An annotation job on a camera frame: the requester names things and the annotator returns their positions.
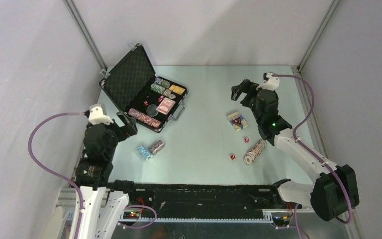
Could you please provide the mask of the black poker set case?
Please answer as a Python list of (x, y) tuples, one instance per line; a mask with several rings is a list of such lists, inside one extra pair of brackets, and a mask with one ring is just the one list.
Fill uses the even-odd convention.
[(153, 117), (161, 122), (158, 128), (152, 128), (136, 119), (138, 124), (154, 132), (161, 132), (169, 121), (177, 121), (184, 112), (185, 97), (189, 90), (184, 85), (158, 75), (142, 44), (132, 45), (130, 51), (109, 71), (108, 76), (100, 81), (99, 86), (118, 110), (133, 118), (128, 114), (130, 108), (147, 114), (147, 106), (140, 100), (146, 95), (158, 94), (150, 89), (156, 77), (186, 89), (181, 96), (175, 94), (176, 98), (173, 100), (176, 103), (167, 115), (158, 113)]

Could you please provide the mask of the blue patterned card deck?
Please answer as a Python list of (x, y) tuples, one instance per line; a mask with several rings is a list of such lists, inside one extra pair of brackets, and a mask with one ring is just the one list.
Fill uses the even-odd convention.
[(240, 131), (248, 126), (247, 121), (239, 111), (229, 114), (227, 119), (235, 131)]

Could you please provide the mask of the light blue chip stack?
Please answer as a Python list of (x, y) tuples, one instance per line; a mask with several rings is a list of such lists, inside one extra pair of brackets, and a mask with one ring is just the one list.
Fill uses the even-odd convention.
[(153, 153), (143, 145), (138, 146), (137, 151), (141, 155), (141, 157), (146, 161), (153, 157)]

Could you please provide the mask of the purple grey chip stack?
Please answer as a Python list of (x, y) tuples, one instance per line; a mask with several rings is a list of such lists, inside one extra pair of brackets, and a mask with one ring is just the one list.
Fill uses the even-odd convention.
[(152, 146), (149, 147), (149, 151), (156, 155), (158, 152), (160, 152), (165, 147), (165, 143), (162, 140), (156, 141)]

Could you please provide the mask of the white red chip stack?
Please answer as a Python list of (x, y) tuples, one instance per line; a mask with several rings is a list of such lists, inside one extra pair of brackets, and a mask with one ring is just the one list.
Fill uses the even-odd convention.
[(266, 148), (267, 143), (265, 140), (260, 139), (244, 156), (243, 162), (247, 165), (252, 164), (255, 159), (263, 152)]

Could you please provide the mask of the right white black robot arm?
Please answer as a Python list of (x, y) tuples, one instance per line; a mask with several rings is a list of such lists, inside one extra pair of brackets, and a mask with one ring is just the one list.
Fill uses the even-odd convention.
[(306, 173), (311, 184), (300, 184), (285, 179), (272, 191), (269, 200), (275, 208), (282, 208), (288, 202), (308, 206), (324, 221), (338, 219), (348, 213), (350, 223), (353, 209), (359, 205), (356, 173), (349, 165), (339, 166), (305, 144), (296, 130), (279, 115), (279, 96), (276, 89), (280, 75), (267, 74), (265, 82), (257, 84), (244, 79), (231, 88), (231, 100), (236, 101), (242, 93), (246, 96), (240, 102), (253, 113), (262, 142), (289, 155)]

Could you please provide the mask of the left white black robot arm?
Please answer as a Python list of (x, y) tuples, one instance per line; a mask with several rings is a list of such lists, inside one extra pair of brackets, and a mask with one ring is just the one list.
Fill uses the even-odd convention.
[(113, 170), (113, 156), (119, 142), (137, 134), (136, 120), (124, 112), (116, 122), (103, 113), (90, 110), (89, 124), (83, 140), (83, 156), (75, 171), (75, 185), (79, 188), (71, 232), (71, 239), (109, 239), (125, 207), (137, 202), (137, 193), (125, 188), (113, 190), (103, 213), (100, 208)]

